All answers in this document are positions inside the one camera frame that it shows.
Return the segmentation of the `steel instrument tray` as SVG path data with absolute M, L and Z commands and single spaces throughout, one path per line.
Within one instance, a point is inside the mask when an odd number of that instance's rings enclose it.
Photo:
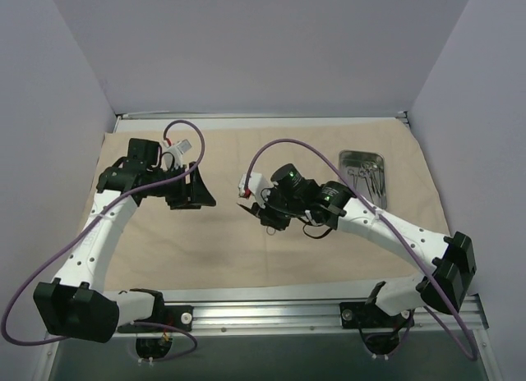
M 383 168 L 383 175 L 385 178 L 385 160 L 377 153 L 357 151 L 357 150 L 342 150 L 339 153 L 339 170 L 345 176 L 348 181 L 348 175 L 346 173 L 346 167 L 348 165 L 361 165 L 364 162 L 374 162 Z M 386 192 L 386 180 L 385 180 L 385 192 L 382 197 L 370 196 L 367 190 L 365 180 L 361 180 L 357 187 L 354 187 L 358 193 L 364 196 L 368 201 L 373 203 L 375 206 L 381 209 L 387 209 L 387 192 Z

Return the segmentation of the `steel surgical forceps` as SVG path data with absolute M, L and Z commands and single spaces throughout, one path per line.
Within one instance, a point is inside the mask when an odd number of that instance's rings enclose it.
M 361 172 L 369 195 L 382 197 L 385 192 L 383 168 L 374 162 L 364 162 L 361 164 Z

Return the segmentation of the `beige cloth wrap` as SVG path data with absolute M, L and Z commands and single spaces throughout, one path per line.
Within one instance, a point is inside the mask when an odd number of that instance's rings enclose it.
M 171 210 L 160 198 L 143 200 L 108 267 L 109 291 L 273 287 L 413 274 L 410 264 L 351 234 L 324 236 L 319 228 L 303 229 L 293 221 L 284 232 L 270 235 L 238 197 L 238 183 L 248 168 L 269 177 L 292 163 L 307 178 L 332 180 L 332 167 L 344 150 L 383 157 L 391 213 L 425 229 L 449 233 L 420 145 L 396 120 L 217 130 L 202 137 L 177 126 L 170 136 L 190 140 L 186 160 L 200 161 L 202 178 L 217 204 Z

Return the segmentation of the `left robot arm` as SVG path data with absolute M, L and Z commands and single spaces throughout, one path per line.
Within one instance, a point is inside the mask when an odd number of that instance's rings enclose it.
M 125 226 L 147 197 L 170 209 L 214 207 L 197 164 L 184 164 L 188 140 L 171 144 L 132 138 L 127 154 L 104 169 L 96 186 L 86 233 L 71 247 L 52 282 L 37 284 L 33 298 L 49 333 L 107 342 L 121 327 L 137 322 L 147 331 L 164 325 L 161 292 L 132 288 L 109 294 L 105 277 Z

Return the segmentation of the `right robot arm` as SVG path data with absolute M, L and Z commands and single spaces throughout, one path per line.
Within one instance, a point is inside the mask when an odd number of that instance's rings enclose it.
M 360 200 L 337 181 L 317 184 L 288 163 L 271 177 L 245 173 L 238 185 L 242 198 L 255 200 L 248 213 L 265 227 L 283 231 L 294 218 L 312 226 L 359 236 L 418 269 L 403 280 L 382 280 L 365 305 L 367 320 L 386 324 L 405 310 L 427 306 L 442 314 L 458 311 L 476 273 L 473 243 L 456 232 L 447 236 L 398 218 Z

